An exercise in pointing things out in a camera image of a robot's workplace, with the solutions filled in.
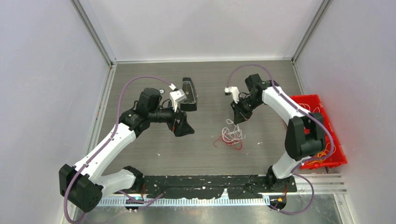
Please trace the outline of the black metronome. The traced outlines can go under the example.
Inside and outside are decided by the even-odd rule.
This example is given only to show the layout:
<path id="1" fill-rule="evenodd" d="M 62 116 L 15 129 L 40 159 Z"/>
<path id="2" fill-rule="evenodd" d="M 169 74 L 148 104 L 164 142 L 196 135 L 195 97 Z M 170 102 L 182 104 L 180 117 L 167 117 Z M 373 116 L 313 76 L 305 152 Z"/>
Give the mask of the black metronome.
<path id="1" fill-rule="evenodd" d="M 182 90 L 186 95 L 186 99 L 180 102 L 180 110 L 193 112 L 198 109 L 198 97 L 195 85 L 190 77 L 182 79 Z"/>

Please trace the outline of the red plastic bin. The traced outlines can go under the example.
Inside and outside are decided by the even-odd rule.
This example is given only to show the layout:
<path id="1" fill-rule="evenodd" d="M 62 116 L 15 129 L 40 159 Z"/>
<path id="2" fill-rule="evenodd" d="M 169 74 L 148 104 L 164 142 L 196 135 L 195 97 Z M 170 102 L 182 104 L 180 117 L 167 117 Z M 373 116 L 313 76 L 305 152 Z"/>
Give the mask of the red plastic bin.
<path id="1" fill-rule="evenodd" d="M 319 153 L 319 155 L 314 156 L 316 158 L 315 161 L 311 161 L 305 163 L 300 166 L 301 169 L 317 169 L 321 167 L 329 167 L 335 168 L 343 164 L 347 164 L 347 159 L 344 155 L 341 144 L 339 143 L 338 137 L 332 128 L 331 122 L 326 114 L 325 108 L 321 103 L 321 100 L 318 95 L 300 95 L 300 96 L 291 96 L 296 103 L 298 103 L 304 109 L 309 110 L 310 112 L 319 112 L 324 116 L 324 125 L 327 130 L 330 132 L 331 137 L 334 142 L 334 150 L 331 155 L 323 160 L 319 159 L 321 156 L 326 156 L 330 152 L 330 140 L 328 136 L 325 137 L 326 147 L 325 149 Z"/>

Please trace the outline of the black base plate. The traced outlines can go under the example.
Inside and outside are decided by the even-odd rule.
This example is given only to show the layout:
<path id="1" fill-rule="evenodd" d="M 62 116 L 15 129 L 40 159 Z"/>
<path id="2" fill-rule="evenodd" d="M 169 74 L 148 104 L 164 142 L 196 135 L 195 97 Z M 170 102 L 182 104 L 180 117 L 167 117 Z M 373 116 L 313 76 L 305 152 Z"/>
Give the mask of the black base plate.
<path id="1" fill-rule="evenodd" d="M 218 199 L 226 192 L 230 199 L 256 199 L 264 193 L 295 193 L 297 187 L 293 177 L 270 186 L 264 175 L 147 175 L 131 192 L 164 199 Z"/>

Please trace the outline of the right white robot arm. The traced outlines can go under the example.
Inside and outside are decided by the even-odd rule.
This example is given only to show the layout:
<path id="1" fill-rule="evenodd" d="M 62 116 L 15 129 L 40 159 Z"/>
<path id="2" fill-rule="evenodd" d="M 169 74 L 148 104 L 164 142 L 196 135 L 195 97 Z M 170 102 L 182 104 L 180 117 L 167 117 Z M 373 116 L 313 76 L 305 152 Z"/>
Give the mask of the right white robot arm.
<path id="1" fill-rule="evenodd" d="M 263 81 L 259 74 L 245 79 L 248 93 L 241 97 L 237 87 L 226 87 L 224 92 L 231 95 L 234 124 L 247 121 L 253 110 L 260 105 L 270 106 L 287 126 L 284 141 L 285 153 L 268 168 L 265 186 L 269 191 L 281 191 L 291 181 L 292 175 L 304 163 L 324 150 L 324 117 L 319 112 L 311 113 L 293 101 L 273 80 Z"/>

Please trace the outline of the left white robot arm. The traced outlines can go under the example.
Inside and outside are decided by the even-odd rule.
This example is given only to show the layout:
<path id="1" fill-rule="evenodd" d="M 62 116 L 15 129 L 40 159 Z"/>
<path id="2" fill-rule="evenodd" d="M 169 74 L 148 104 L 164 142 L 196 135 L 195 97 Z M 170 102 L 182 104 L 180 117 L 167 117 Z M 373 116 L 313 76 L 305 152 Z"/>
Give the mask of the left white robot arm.
<path id="1" fill-rule="evenodd" d="M 159 90 L 144 89 L 134 106 L 120 115 L 110 133 L 85 158 L 73 166 L 65 164 L 60 168 L 61 195 L 87 213 L 109 194 L 124 189 L 140 192 L 144 176 L 139 170 L 126 166 L 117 173 L 103 176 L 104 170 L 151 123 L 167 124 L 176 137 L 193 134 L 195 131 L 187 122 L 182 104 L 194 99 L 192 91 L 175 89 L 170 93 L 169 105 L 165 107 Z"/>

